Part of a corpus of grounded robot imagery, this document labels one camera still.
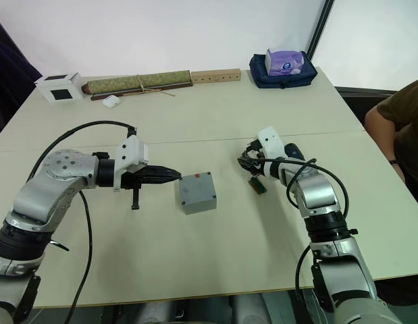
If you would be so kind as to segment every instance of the person's arm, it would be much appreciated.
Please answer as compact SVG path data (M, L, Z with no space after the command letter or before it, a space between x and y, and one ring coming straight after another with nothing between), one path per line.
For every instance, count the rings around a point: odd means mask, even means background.
M365 129L378 145L381 152L387 160L395 160L394 140L395 140L395 123L384 118L379 113L377 106L367 112L365 116ZM405 182L405 177L399 165L392 165L399 177Z

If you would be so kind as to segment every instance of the robotic arm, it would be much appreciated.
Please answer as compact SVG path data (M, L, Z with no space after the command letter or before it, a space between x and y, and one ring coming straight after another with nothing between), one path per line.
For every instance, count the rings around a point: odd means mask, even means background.
M298 150L289 155L302 157ZM238 158L239 164L255 177L275 178L284 186L294 181L291 192L317 260L311 270L321 307L334 312L335 323L339 324L400 323L377 298L372 277L352 236L357 230L347 228L332 185L313 167L304 168L294 180L302 166L289 163L295 161L303 164L300 159L287 156L273 128L260 131Z
M173 169L147 165L149 147L130 135L116 150L85 155L75 150L50 154L41 170L18 192L0 229L0 324L20 323L32 309L41 282L35 275L48 243L66 249L51 236L82 189L133 189L138 209L142 184L162 184L181 177Z

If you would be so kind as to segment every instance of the white table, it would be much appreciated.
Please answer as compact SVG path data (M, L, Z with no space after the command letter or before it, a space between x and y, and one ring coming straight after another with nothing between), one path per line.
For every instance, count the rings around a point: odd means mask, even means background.
M282 140L295 142L344 182L350 195L348 226L359 230L356 239L374 279L418 273L418 206L366 133ZM131 192L86 190L94 255L78 304L292 289L296 262L309 242L305 225L279 183L263 179L269 191L261 196L247 184L249 174L236 158L248 141L151 145L154 165L184 175L212 172L218 198L212 211L185 215L177 182L143 185L139 211L130 210ZM115 146L80 150L113 153ZM40 152L0 151L0 227ZM338 197L343 205L339 192ZM84 272L88 239L78 197L53 237L71 251L47 248L38 271L39 307L70 305ZM303 286L312 286L310 266L306 259Z
M138 127L149 143L251 138L272 125L280 135L363 131L324 73L310 86L258 89L249 72L239 82L121 97L113 109L101 101L48 103L35 91L0 134L0 151L43 149L65 131L86 122L112 119ZM64 146L116 145L125 134L113 126L81 130Z

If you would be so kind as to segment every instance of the wooden block with holes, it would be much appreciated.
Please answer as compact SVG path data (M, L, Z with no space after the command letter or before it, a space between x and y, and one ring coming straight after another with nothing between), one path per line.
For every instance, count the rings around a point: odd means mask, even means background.
M190 73L190 78L193 83L240 81L241 76L240 69L196 71Z

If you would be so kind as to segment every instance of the black square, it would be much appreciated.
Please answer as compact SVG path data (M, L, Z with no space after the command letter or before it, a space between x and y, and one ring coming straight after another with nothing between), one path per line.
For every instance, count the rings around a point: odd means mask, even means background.
M49 76L48 78L45 78L45 81L47 80L56 80L56 79L63 79L67 74L64 74L62 76Z
M67 89L51 90L55 100L72 99L72 95Z

